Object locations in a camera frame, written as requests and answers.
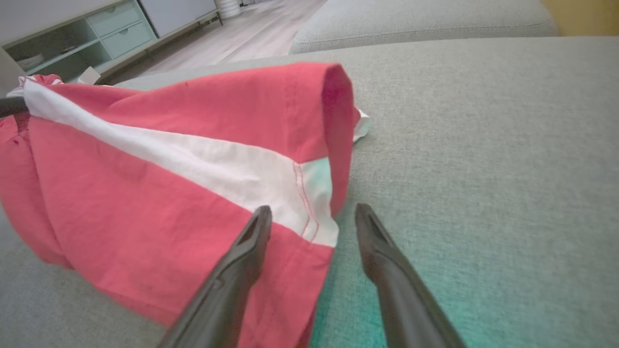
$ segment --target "white stripe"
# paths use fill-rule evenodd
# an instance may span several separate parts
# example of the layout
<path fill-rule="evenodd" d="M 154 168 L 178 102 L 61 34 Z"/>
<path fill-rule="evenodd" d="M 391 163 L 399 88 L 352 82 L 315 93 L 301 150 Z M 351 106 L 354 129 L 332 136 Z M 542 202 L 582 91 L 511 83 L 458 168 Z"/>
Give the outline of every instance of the white stripe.
<path fill-rule="evenodd" d="M 33 116 L 72 126 L 249 211 L 268 204 L 274 222 L 313 243 L 337 243 L 327 158 L 299 164 L 262 147 L 113 124 L 37 83 L 26 82 L 24 90 Z"/>

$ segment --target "gray cushion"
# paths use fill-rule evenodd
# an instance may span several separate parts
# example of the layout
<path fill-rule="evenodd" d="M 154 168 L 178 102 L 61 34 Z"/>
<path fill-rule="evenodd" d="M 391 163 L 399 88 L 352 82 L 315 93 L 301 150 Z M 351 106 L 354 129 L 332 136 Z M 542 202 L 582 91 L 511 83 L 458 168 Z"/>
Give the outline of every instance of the gray cushion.
<path fill-rule="evenodd" d="M 374 207 L 469 347 L 619 346 L 619 38 L 401 43 L 120 86 L 302 60 L 340 61 L 374 119 L 353 151 L 313 347 L 385 346 L 358 256 L 358 202 Z M 7 347 L 155 346 L 161 328 L 42 264 L 6 226 L 0 236 Z"/>
<path fill-rule="evenodd" d="M 299 30 L 290 53 L 383 43 L 556 36 L 539 0 L 329 0 Z"/>

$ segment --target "garment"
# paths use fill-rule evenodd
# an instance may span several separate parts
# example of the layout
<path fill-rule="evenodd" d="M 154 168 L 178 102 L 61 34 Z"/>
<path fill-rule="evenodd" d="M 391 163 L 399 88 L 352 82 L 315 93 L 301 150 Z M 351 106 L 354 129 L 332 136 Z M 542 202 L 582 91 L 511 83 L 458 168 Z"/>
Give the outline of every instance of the garment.
<path fill-rule="evenodd" d="M 360 119 L 341 66 L 148 92 L 24 82 L 31 116 L 0 124 L 0 199 L 39 258 L 171 325 L 255 208 L 270 205 L 239 347 L 296 346 L 337 242 Z"/>

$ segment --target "green drawer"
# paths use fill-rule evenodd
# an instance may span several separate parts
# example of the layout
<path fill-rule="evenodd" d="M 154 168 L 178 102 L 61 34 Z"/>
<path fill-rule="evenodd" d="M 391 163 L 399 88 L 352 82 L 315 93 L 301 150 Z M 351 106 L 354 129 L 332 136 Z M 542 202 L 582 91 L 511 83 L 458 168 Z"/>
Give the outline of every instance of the green drawer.
<path fill-rule="evenodd" d="M 139 22 L 104 39 L 103 44 L 112 55 L 112 58 L 117 58 L 148 41 L 150 41 L 149 32 L 144 24 Z"/>
<path fill-rule="evenodd" d="M 90 25 L 99 37 L 140 20 L 131 2 L 124 2 L 88 16 Z"/>

